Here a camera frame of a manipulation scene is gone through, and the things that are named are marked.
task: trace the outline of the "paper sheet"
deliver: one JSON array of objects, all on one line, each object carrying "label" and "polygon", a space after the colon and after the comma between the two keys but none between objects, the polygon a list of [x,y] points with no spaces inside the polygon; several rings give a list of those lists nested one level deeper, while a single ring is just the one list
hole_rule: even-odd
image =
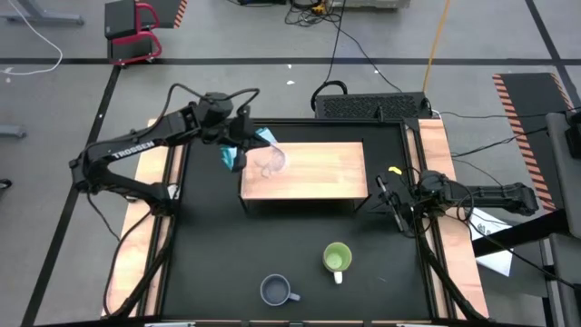
[{"label": "paper sheet", "polygon": [[[505,225],[504,222],[491,216],[488,213],[483,212],[479,209],[474,209],[470,221],[484,234],[488,235],[498,231],[510,228],[510,226]],[[470,231],[472,232],[472,241],[482,237],[474,227],[470,225]],[[482,264],[488,269],[492,269],[497,273],[502,273],[506,277],[510,275],[510,264],[512,263],[512,253],[508,251],[502,251],[499,253],[492,253],[489,255],[484,255],[476,259],[477,263]]]}]

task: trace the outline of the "gray floor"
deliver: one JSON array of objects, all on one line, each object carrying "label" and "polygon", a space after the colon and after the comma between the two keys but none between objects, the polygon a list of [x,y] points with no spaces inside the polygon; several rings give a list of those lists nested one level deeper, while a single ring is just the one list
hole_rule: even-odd
[{"label": "gray floor", "polygon": [[[103,3],[98,1],[42,1],[46,9],[79,13],[83,27],[39,27],[38,31],[60,46],[66,58],[103,58]],[[564,58],[581,58],[575,14],[576,0],[536,1],[558,52]],[[429,54],[443,0],[413,0],[397,13],[347,12],[343,28],[356,37],[373,57],[425,58]],[[6,3],[0,11],[9,10]],[[311,28],[282,22],[286,7],[244,8],[218,0],[190,1],[182,27],[156,32],[166,58],[329,57],[335,28],[321,24]],[[0,63],[7,57],[56,57],[49,46],[22,25],[0,21]],[[346,37],[338,56],[361,57]],[[464,0],[452,2],[438,47],[440,58],[550,58],[523,0]],[[0,70],[7,65],[0,64]],[[17,65],[15,71],[39,67]],[[167,88],[181,82],[206,91],[232,92],[260,87],[252,103],[255,117],[312,117],[309,99],[320,85],[327,65],[156,65],[123,70],[104,118],[100,139],[144,126],[162,108]],[[421,88],[425,67],[383,65],[379,70],[404,91]],[[581,84],[581,67],[567,67],[573,82]],[[459,114],[503,114],[492,74],[521,72],[556,73],[552,66],[434,66],[428,97],[439,111]],[[23,140],[0,139],[2,176],[14,180],[0,199],[0,316],[3,326],[16,326],[30,299],[54,228],[70,188],[68,160],[82,150],[110,66],[63,65],[50,74],[0,79],[0,122],[23,124],[29,133]],[[332,78],[343,80],[351,93],[391,92],[369,65],[337,64]],[[192,99],[178,92],[171,108]],[[452,151],[462,152],[512,135],[506,120],[460,120],[445,116]],[[467,160],[493,174],[502,183],[531,184],[515,144],[500,145],[470,155]],[[137,159],[123,160],[113,169],[131,176]],[[462,183],[492,184],[485,175],[455,163]],[[97,204],[116,231],[121,229],[126,203],[110,194],[96,196]],[[498,218],[522,222],[523,218],[490,211]],[[80,197],[53,277],[36,323],[96,319],[115,242],[98,216]],[[484,281],[492,317],[502,322],[544,324],[536,296],[501,292]],[[530,311],[541,312],[537,315]]]}]

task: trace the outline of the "green mug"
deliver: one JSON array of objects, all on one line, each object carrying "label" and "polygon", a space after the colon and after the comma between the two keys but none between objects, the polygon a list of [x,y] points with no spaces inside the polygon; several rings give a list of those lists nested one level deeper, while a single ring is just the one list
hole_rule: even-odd
[{"label": "green mug", "polygon": [[349,268],[353,255],[347,245],[341,242],[331,243],[323,253],[323,264],[335,276],[335,283],[343,282],[343,272]]}]

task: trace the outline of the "wooden block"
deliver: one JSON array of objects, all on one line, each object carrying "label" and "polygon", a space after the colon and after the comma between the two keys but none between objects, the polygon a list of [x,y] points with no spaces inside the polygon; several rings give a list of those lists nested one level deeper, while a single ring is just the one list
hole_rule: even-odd
[{"label": "wooden block", "polygon": [[246,155],[241,182],[244,200],[368,196],[361,142],[279,143]]}]

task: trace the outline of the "gray mug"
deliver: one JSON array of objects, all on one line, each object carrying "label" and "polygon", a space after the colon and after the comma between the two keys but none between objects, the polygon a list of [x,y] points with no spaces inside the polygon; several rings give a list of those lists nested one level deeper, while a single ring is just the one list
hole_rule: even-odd
[{"label": "gray mug", "polygon": [[270,306],[283,305],[286,301],[300,301],[298,294],[291,292],[291,284],[284,276],[274,273],[261,283],[261,298]]}]

